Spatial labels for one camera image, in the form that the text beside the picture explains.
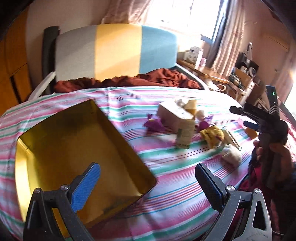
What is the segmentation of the person's right hand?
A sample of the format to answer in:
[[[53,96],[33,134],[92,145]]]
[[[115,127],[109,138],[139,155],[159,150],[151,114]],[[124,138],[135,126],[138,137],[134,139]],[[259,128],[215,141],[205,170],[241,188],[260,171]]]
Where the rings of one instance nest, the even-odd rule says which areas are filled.
[[[264,150],[259,141],[254,141],[253,143],[255,146],[256,159],[257,161],[261,162]],[[288,180],[294,171],[290,151],[281,143],[271,143],[269,145],[269,149],[275,154],[280,155],[280,172],[276,178],[276,181],[282,182]]]

